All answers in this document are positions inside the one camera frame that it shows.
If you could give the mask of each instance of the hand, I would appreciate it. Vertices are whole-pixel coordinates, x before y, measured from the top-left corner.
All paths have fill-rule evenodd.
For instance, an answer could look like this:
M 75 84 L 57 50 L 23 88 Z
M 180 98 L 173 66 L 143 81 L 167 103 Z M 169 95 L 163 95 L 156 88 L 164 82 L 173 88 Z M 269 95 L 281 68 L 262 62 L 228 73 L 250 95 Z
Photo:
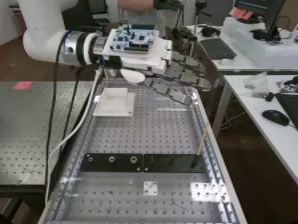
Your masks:
M 157 10 L 169 9 L 177 12 L 179 9 L 184 9 L 184 5 L 179 0 L 155 0 L 155 8 Z

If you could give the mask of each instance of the white cable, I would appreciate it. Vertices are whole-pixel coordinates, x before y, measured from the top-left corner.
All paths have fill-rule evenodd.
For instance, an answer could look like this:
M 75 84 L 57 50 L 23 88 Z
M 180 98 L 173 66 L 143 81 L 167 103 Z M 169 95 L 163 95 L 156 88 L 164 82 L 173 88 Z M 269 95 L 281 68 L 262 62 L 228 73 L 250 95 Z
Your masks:
M 226 121 L 226 122 L 221 125 L 221 127 L 225 126 L 230 121 L 233 121 L 236 118 L 238 118 L 238 117 L 242 116 L 244 114 L 245 114 L 245 112 L 242 112 L 241 114 L 236 115 L 229 121 Z
M 225 129 L 228 129 L 228 128 L 232 128 L 232 123 L 229 122 L 229 126 L 228 127 L 224 127 L 222 125 L 221 125 L 221 129 L 220 129 L 220 131 L 221 130 L 225 130 Z
M 200 156 L 200 155 L 203 154 L 203 146 L 204 146 L 204 143 L 205 143 L 205 138 L 206 138 L 206 136 L 208 136 L 209 125 L 210 125 L 210 123 L 208 122 L 208 124 L 205 125 L 205 130 L 204 130 L 204 132 L 203 132 L 203 137 L 201 137 L 201 139 L 200 139 L 197 156 Z
M 55 153 L 59 151 L 60 147 L 67 143 L 67 141 L 72 138 L 72 136 L 76 134 L 76 132 L 79 131 L 84 121 L 85 121 L 85 118 L 87 118 L 87 114 L 88 114 L 88 111 L 91 109 L 91 105 L 92 105 L 92 100 L 93 100 L 93 95 L 95 95 L 95 91 L 96 91 L 96 84 L 97 84 L 97 81 L 100 79 L 100 75 L 103 73 L 103 69 L 99 68 L 99 70 L 96 70 L 96 77 L 95 77 L 95 82 L 93 82 L 93 86 L 92 86 L 92 90 L 91 90 L 91 95 L 89 95 L 89 99 L 88 99 L 88 104 L 87 104 L 87 108 L 85 108 L 85 111 L 84 111 L 84 114 L 83 114 L 83 117 L 81 117 L 81 120 L 80 120 L 80 123 L 77 124 L 76 128 L 73 129 L 72 133 L 64 138 L 64 140 L 59 143 L 59 145 L 56 146 L 56 148 L 54 149 L 54 151 L 50 153 L 50 159 L 48 159 L 48 169 L 50 169 L 50 172 L 48 172 L 48 177 L 47 177 L 47 189 L 46 189 L 46 205 L 47 205 L 47 202 L 48 202 L 48 197 L 50 197 L 50 186 L 51 186 L 51 159 L 55 155 Z

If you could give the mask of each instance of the black metal plate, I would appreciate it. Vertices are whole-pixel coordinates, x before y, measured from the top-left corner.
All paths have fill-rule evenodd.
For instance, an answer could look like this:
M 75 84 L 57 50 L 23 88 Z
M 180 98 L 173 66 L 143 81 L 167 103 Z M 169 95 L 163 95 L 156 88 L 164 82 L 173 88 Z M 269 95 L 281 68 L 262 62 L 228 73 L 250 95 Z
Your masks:
M 144 172 L 148 173 L 204 173 L 205 165 L 203 157 L 199 157 L 199 163 L 195 168 L 192 164 L 196 155 L 165 155 L 147 154 L 144 155 Z
M 131 158 L 137 157 L 136 164 L 132 164 Z M 87 153 L 83 163 L 83 172 L 143 172 L 143 155 L 141 154 L 105 154 Z

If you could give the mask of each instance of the circuit board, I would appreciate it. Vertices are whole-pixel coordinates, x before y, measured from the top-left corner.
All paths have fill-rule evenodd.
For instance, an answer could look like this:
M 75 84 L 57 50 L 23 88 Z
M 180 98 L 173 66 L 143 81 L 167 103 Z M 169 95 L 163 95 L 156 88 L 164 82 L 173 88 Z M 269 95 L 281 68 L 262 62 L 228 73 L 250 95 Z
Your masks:
M 116 31 L 111 50 L 148 53 L 157 36 L 155 25 L 124 25 Z

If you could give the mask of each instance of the cable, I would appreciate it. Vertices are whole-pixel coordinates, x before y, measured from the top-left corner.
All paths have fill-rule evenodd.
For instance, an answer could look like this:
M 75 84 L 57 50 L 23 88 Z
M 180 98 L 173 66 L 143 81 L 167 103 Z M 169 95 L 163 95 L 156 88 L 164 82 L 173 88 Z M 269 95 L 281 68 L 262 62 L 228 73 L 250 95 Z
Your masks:
M 176 26 L 175 28 L 177 29 L 179 28 L 179 23 L 180 23 L 180 17 L 181 17 L 181 14 L 183 14 L 183 9 L 180 9 L 180 14 L 179 14 L 179 18 L 177 18 L 177 21 L 176 21 Z
M 241 114 L 238 114 L 238 115 L 236 115 L 233 118 L 230 118 L 230 119 L 221 125 L 221 127 L 225 126 L 229 122 L 232 122 L 236 118 L 238 118 L 238 117 L 242 116 L 244 114 L 245 114 L 245 112 L 242 112 Z
M 204 143 L 205 143 L 205 138 L 208 136 L 209 126 L 210 126 L 210 123 L 208 122 L 208 124 L 205 125 L 204 132 L 203 132 L 203 137 L 200 139 L 199 151 L 197 151 L 197 153 L 195 155 L 195 159 L 193 159 L 193 162 L 192 162 L 192 165 L 191 165 L 192 169 L 195 169 L 195 167 L 199 165 L 199 158 L 200 158 L 200 155 L 203 154 L 203 146 L 204 146 Z
M 187 0 L 184 1 L 183 9 L 180 9 L 180 14 L 179 14 L 177 21 L 176 21 L 176 26 L 175 26 L 176 29 L 179 28 L 181 14 L 183 14 L 183 26 L 184 26 L 184 7 L 185 7 L 185 3 L 187 3 Z
M 232 128 L 232 123 L 230 122 L 228 123 L 228 126 L 226 127 L 221 126 L 221 129 L 220 130 L 222 131 L 222 130 L 225 130 L 228 128 Z
M 51 106 L 51 112 L 50 112 L 50 122 L 48 122 L 48 136 L 47 136 L 47 144 L 46 144 L 46 186 L 48 184 L 48 173 L 50 173 L 50 167 L 48 167 L 48 159 L 50 159 L 50 144 L 51 144 L 51 138 L 52 138 L 52 126 L 54 126 L 54 113 L 55 113 L 55 107 L 56 107 L 56 99 L 57 99 L 57 74 L 59 74 L 59 59 L 60 59 L 60 53 L 63 49 L 63 44 L 65 42 L 65 39 L 72 31 L 69 30 L 65 32 L 63 39 L 59 43 L 59 49 L 56 53 L 56 59 L 55 59 L 55 66 L 54 66 L 54 97 L 52 97 L 52 106 Z
M 289 16 L 278 16 L 278 19 L 280 18 L 288 18 L 288 26 L 285 27 L 285 28 L 282 28 L 281 30 L 280 30 L 280 35 L 281 35 L 281 32 L 284 31 L 284 30 L 286 30 L 289 27 L 290 27 L 290 25 L 292 25 L 292 19 L 290 19 L 290 17 Z
M 76 71 L 76 83 L 73 86 L 71 106 L 69 106 L 69 110 L 68 110 L 67 122 L 65 122 L 65 126 L 64 126 L 64 131 L 63 131 L 63 139 L 67 136 L 68 125 L 69 125 L 69 120 L 71 120 L 71 115 L 72 115 L 72 109 L 73 109 L 75 99 L 76 99 L 76 95 L 77 95 L 77 86 L 79 86 L 79 82 L 80 82 L 80 75 L 81 75 L 83 71 L 84 71 L 83 67 L 80 67 Z M 60 151 L 59 151 L 59 160 L 60 160 L 60 156 L 61 156 L 61 151 L 63 151 L 63 147 L 60 148 Z
M 298 131 L 298 128 L 294 125 L 289 124 L 289 126 L 293 127 Z
M 93 95 L 95 95 L 95 91 L 96 91 L 96 84 L 97 84 L 97 81 L 100 79 L 101 73 L 103 73 L 103 69 L 100 68 L 99 70 L 96 70 L 95 82 L 93 82 L 93 86 L 92 86 L 92 90 L 91 90 L 91 94 L 89 94 L 89 99 L 88 99 L 88 104 L 87 104 L 87 108 L 85 108 L 81 120 L 80 120 L 76 128 L 73 129 L 72 133 L 64 138 L 64 140 L 59 143 L 59 145 L 56 146 L 56 148 L 51 152 L 50 158 L 48 158 L 48 161 L 47 161 L 48 167 L 51 166 L 51 160 L 52 160 L 52 157 L 54 157 L 55 153 L 59 151 L 60 147 L 67 143 L 67 141 L 76 134 L 76 132 L 79 131 L 79 129 L 80 129 L 80 127 L 81 127 L 81 125 L 85 121 L 87 114 L 88 114 L 88 111 L 89 111 L 91 105 L 92 105 L 92 99 L 93 99 Z M 48 202 L 48 197 L 50 197 L 50 184 L 51 184 L 51 175 L 47 176 L 46 204 Z

